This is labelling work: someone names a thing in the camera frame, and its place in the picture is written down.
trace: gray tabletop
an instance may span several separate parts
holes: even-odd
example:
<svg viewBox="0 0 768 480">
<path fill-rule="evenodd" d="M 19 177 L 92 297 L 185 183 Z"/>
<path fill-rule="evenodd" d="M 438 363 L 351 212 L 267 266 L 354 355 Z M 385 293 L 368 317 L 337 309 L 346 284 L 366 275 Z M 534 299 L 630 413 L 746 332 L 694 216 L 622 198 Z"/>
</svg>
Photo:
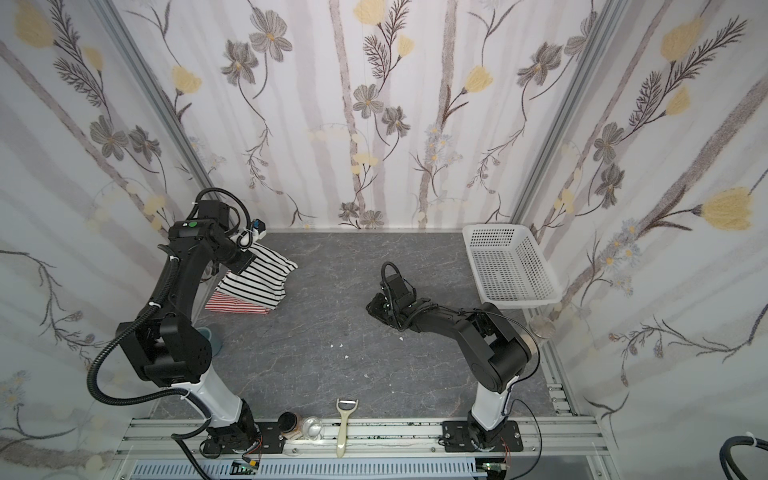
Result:
<svg viewBox="0 0 768 480">
<path fill-rule="evenodd" d="M 365 310 L 386 260 L 419 296 L 479 306 L 460 233 L 272 233 L 261 243 L 299 264 L 288 276 L 286 298 L 267 315 L 206 311 L 196 325 L 223 339 L 214 368 L 256 418 L 286 410 L 336 416 L 337 397 L 358 399 L 359 418 L 466 416 L 477 382 L 456 342 L 398 332 Z M 514 394 L 534 414 L 554 415 L 541 372 Z M 522 407 L 516 413 L 528 414 Z M 161 400 L 154 413 L 196 416 L 176 399 Z"/>
</svg>

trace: black hose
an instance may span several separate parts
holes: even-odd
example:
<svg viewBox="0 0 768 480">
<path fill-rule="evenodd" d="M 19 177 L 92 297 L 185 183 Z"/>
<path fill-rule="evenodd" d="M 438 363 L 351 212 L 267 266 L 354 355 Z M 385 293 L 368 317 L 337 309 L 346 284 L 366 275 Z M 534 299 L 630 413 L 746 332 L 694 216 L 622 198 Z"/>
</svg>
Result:
<svg viewBox="0 0 768 480">
<path fill-rule="evenodd" d="M 116 406 L 127 406 L 127 405 L 136 405 L 138 403 L 144 403 L 144 402 L 150 402 L 151 400 L 159 399 L 165 396 L 171 396 L 171 395 L 181 395 L 186 396 L 190 402 L 192 402 L 203 414 L 205 417 L 205 422 L 203 425 L 199 426 L 197 429 L 195 429 L 192 432 L 184 433 L 184 434 L 178 434 L 174 433 L 170 437 L 179 445 L 181 450 L 184 452 L 184 455 L 187 457 L 187 459 L 190 461 L 192 466 L 194 467 L 195 471 L 200 475 L 200 477 L 203 480 L 211 480 L 208 474 L 200 467 L 200 464 L 197 463 L 197 460 L 192 455 L 192 452 L 190 452 L 190 449 L 187 447 L 187 444 L 184 443 L 185 439 L 191 439 L 192 437 L 199 435 L 203 430 L 208 428 L 208 425 L 210 425 L 210 410 L 208 407 L 203 403 L 200 399 L 198 399 L 195 395 L 190 393 L 186 389 L 166 389 L 161 390 L 160 392 L 150 393 L 148 395 L 142 395 L 138 397 L 132 397 L 129 399 L 119 399 L 115 398 L 113 396 L 109 396 L 106 393 L 102 392 L 101 389 L 98 387 L 98 371 L 101 368 L 101 364 L 104 363 L 107 356 L 109 356 L 112 351 L 117 348 L 117 346 L 120 344 L 120 342 L 125 339 L 127 336 L 131 335 L 133 332 L 135 332 L 138 328 L 142 327 L 147 321 L 149 321 L 152 316 L 157 313 L 157 311 L 160 309 L 157 304 L 162 304 L 170 292 L 170 289 L 173 287 L 173 285 L 176 283 L 176 279 L 179 274 L 179 257 L 176 257 L 173 255 L 172 251 L 166 247 L 165 245 L 159 246 L 161 250 L 163 250 L 166 253 L 169 253 L 170 255 L 170 269 L 168 270 L 168 273 L 165 277 L 165 281 L 163 282 L 163 286 L 161 287 L 160 292 L 156 297 L 151 299 L 152 305 L 150 305 L 144 313 L 142 313 L 131 325 L 129 325 L 125 330 L 120 332 L 119 335 L 114 337 L 112 341 L 110 341 L 99 353 L 96 355 L 96 358 L 94 358 L 93 363 L 91 364 L 91 368 L 88 369 L 88 375 L 86 376 L 86 386 L 88 387 L 88 392 L 91 394 L 93 398 L 98 400 L 101 403 L 105 403 L 107 405 L 116 405 Z"/>
<path fill-rule="evenodd" d="M 382 273 L 382 284 L 384 285 L 384 296 L 386 296 L 386 300 L 389 303 L 389 311 L 392 312 L 391 314 L 387 312 L 387 315 L 389 316 L 390 319 L 396 319 L 396 317 L 400 314 L 400 310 L 398 309 L 397 303 L 395 303 L 395 299 L 393 298 L 394 296 L 392 295 L 392 288 L 389 286 L 389 283 L 387 283 L 386 281 L 386 267 L 388 266 L 392 267 L 395 273 L 397 273 L 398 275 L 400 275 L 400 269 L 397 268 L 397 266 L 392 262 L 382 263 L 381 273 Z"/>
<path fill-rule="evenodd" d="M 768 451 L 768 442 L 762 439 L 755 439 L 754 437 L 738 435 L 729 438 L 725 441 L 725 443 L 723 443 L 723 446 L 720 447 L 720 466 L 723 467 L 723 473 L 725 473 L 726 478 L 728 478 L 728 480 L 733 480 L 733 477 L 728 471 L 728 467 L 730 467 L 730 469 L 733 470 L 733 473 L 736 474 L 736 477 L 738 477 L 739 480 L 748 480 L 748 478 L 741 472 L 741 469 L 738 467 L 738 465 L 736 465 L 736 463 L 733 461 L 733 456 L 730 454 L 731 448 L 736 445 L 754 445 L 758 449 Z"/>
<path fill-rule="evenodd" d="M 253 245 L 253 225 L 250 222 L 250 214 L 248 213 L 248 209 L 245 208 L 245 205 L 243 205 L 243 202 L 240 201 L 239 198 L 235 197 L 235 195 L 227 190 L 224 190 L 223 188 L 219 187 L 210 187 L 210 188 L 204 188 L 200 191 L 200 193 L 197 194 L 197 196 L 194 199 L 194 205 L 192 206 L 192 211 L 189 215 L 187 215 L 187 220 L 192 220 L 194 216 L 197 214 L 197 204 L 200 202 L 200 200 L 203 200 L 203 196 L 205 194 L 209 194 L 210 192 L 218 192 L 220 194 L 227 195 L 228 197 L 231 197 L 232 200 L 235 200 L 237 205 L 243 209 L 243 215 L 245 215 L 245 231 L 240 234 L 240 236 L 237 238 L 237 246 L 240 248 L 249 248 L 251 245 Z M 245 234 L 248 234 L 248 244 L 244 247 L 243 244 L 240 242 Z"/>
<path fill-rule="evenodd" d="M 407 329 L 411 328 L 411 325 L 413 324 L 413 320 L 416 318 L 417 315 L 420 313 L 424 313 L 427 310 L 434 310 L 438 308 L 439 305 L 437 303 L 425 303 L 424 305 L 421 305 L 419 308 L 417 308 L 413 313 L 408 315 L 408 318 L 401 326 L 397 327 L 397 330 L 400 332 L 405 332 Z"/>
<path fill-rule="evenodd" d="M 155 399 L 159 399 L 164 396 L 169 395 L 186 395 L 187 390 L 185 389 L 168 389 L 168 390 L 161 390 L 160 392 L 150 393 L 148 395 L 142 395 L 138 397 L 132 397 L 129 399 L 118 399 L 112 396 L 107 395 L 106 393 L 102 392 L 101 389 L 98 387 L 98 371 L 101 368 L 101 364 L 104 363 L 107 356 L 109 356 L 110 353 L 114 349 L 118 347 L 120 342 L 122 342 L 126 337 L 131 335 L 133 332 L 135 332 L 137 329 L 141 328 L 146 324 L 152 316 L 157 313 L 157 311 L 160 309 L 160 307 L 157 304 L 162 304 L 166 297 L 168 296 L 168 293 L 170 292 L 171 287 L 176 283 L 176 279 L 179 275 L 179 257 L 170 256 L 170 269 L 168 270 L 168 274 L 165 278 L 165 281 L 163 282 L 163 286 L 158 293 L 156 297 L 151 299 L 151 303 L 153 305 L 150 305 L 144 313 L 142 313 L 131 325 L 129 325 L 125 330 L 120 332 L 119 335 L 114 337 L 112 341 L 110 341 L 94 358 L 93 362 L 91 363 L 91 368 L 88 369 L 88 375 L 85 379 L 85 384 L 88 387 L 88 393 L 91 394 L 93 398 L 98 400 L 101 403 L 105 403 L 107 405 L 118 405 L 118 406 L 127 406 L 127 405 L 136 405 L 138 403 L 144 403 L 144 402 L 150 402 Z"/>
</svg>

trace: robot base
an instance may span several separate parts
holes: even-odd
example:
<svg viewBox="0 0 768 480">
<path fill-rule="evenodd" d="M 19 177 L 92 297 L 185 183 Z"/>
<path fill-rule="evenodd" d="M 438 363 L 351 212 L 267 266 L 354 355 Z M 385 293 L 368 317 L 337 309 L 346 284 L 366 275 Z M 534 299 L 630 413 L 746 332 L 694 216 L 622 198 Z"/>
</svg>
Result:
<svg viewBox="0 0 768 480">
<path fill-rule="evenodd" d="M 523 441 L 520 436 L 520 429 L 518 423 L 508 420 L 501 432 L 498 434 L 498 441 L 495 443 L 490 452 L 503 452 L 504 444 L 502 439 L 507 444 L 510 452 L 522 452 Z M 442 423 L 442 444 L 445 446 L 447 453 L 453 452 L 477 452 L 469 432 L 469 422 L 461 421 L 445 421 Z"/>
</svg>

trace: perforated basket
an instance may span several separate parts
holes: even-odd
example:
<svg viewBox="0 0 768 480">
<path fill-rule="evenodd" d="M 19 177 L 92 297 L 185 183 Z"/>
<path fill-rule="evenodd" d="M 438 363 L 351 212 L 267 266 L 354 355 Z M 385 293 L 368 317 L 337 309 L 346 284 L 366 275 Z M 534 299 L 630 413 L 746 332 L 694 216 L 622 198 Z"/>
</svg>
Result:
<svg viewBox="0 0 768 480">
<path fill-rule="evenodd" d="M 494 223 L 462 232 L 481 301 L 502 309 L 560 301 L 558 279 L 527 227 Z"/>
</svg>

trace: yellow flower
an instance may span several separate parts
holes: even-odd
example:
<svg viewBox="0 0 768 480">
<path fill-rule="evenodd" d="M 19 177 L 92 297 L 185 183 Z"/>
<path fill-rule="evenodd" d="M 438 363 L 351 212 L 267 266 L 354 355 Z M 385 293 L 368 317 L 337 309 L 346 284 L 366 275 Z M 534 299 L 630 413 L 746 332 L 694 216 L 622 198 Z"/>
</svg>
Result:
<svg viewBox="0 0 768 480">
<path fill-rule="evenodd" d="M 397 39 L 397 54 L 401 57 L 405 57 L 407 54 L 413 51 L 413 47 L 416 43 L 405 35 L 400 35 Z"/>
<path fill-rule="evenodd" d="M 31 2 L 18 4 L 15 19 L 16 36 L 25 44 L 35 48 L 53 45 L 53 28 L 48 19 Z"/>
<path fill-rule="evenodd" d="M 154 211 L 165 207 L 165 197 L 162 195 L 153 195 L 147 198 L 147 203 L 144 204 L 144 212 L 147 215 L 151 215 Z"/>
<path fill-rule="evenodd" d="M 109 210 L 106 208 L 97 208 L 94 212 L 94 218 L 100 222 L 109 220 Z"/>
<path fill-rule="evenodd" d="M 667 104 L 667 115 L 681 114 L 690 106 L 688 87 L 683 86 Z"/>
<path fill-rule="evenodd" d="M 358 164 L 368 164 L 371 167 L 375 167 L 379 163 L 379 159 L 367 152 L 357 152 L 352 156 L 354 161 Z"/>
<path fill-rule="evenodd" d="M 464 84 L 464 89 L 471 93 L 477 93 L 485 90 L 493 82 L 493 77 L 485 67 L 478 65 L 469 72 L 467 82 Z"/>
<path fill-rule="evenodd" d="M 104 68 L 104 58 L 98 48 L 83 47 L 83 53 L 96 70 L 101 71 Z"/>
<path fill-rule="evenodd" d="M 751 204 L 750 191 L 737 187 L 718 193 L 694 209 L 694 213 L 718 230 L 746 230 L 752 226 Z"/>
<path fill-rule="evenodd" d="M 701 17 L 691 23 L 683 23 L 673 28 L 661 39 L 661 54 L 668 61 L 678 61 L 694 46 L 699 36 L 703 19 Z"/>
<path fill-rule="evenodd" d="M 562 204 L 565 205 L 565 213 L 572 214 L 574 213 L 574 195 L 573 192 L 571 192 L 569 189 L 563 190 L 563 193 L 560 194 L 560 199 L 562 201 Z"/>
<path fill-rule="evenodd" d="M 171 77 L 174 79 L 174 86 L 178 91 L 183 94 L 193 94 L 200 88 L 200 84 L 203 80 L 196 77 L 191 71 L 182 67 L 181 65 L 175 65 L 171 71 Z"/>
<path fill-rule="evenodd" d="M 360 0 L 353 13 L 366 25 L 377 25 L 384 20 L 384 0 Z"/>
<path fill-rule="evenodd" d="M 89 218 L 85 221 L 85 228 L 91 233 L 99 233 L 99 231 L 101 231 L 101 225 L 93 218 Z"/>
</svg>

